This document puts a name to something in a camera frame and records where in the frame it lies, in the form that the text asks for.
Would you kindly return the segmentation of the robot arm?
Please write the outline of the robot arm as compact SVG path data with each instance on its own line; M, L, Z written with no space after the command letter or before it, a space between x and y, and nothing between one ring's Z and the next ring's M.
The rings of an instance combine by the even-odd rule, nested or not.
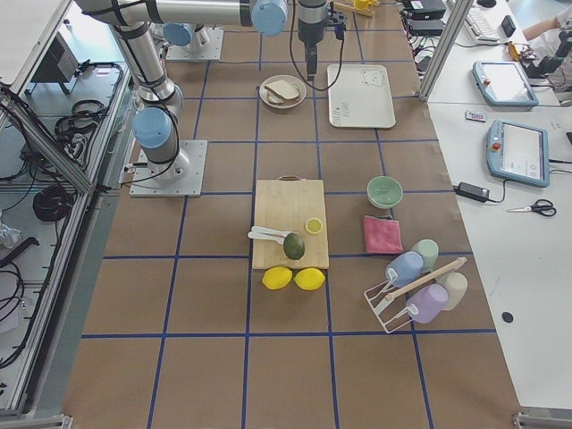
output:
M210 36L203 24L167 22L163 25L163 35L171 45L199 52L210 43Z
M147 157L148 177L143 181L160 185L181 179L190 161L178 132L182 92L160 62L151 25L162 25L166 38L207 23L252 27L268 37L286 27L297 29L307 78L312 80L317 46L332 17L325 1L80 1L78 6L84 15L110 27L139 85L142 109L135 115L132 132Z

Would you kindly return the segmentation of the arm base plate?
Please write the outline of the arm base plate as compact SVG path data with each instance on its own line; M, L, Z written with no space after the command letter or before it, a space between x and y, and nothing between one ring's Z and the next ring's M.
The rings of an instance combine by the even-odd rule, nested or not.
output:
M170 35L166 36L169 45L167 61L206 62L218 61L221 58L224 34L222 28L192 29L180 26L175 30L174 26L171 26L165 30L170 30Z
M149 163L143 149L139 163L146 166L133 171L130 195L134 198L199 197L206 164L206 140L181 140L180 152L167 172L159 175L169 164Z

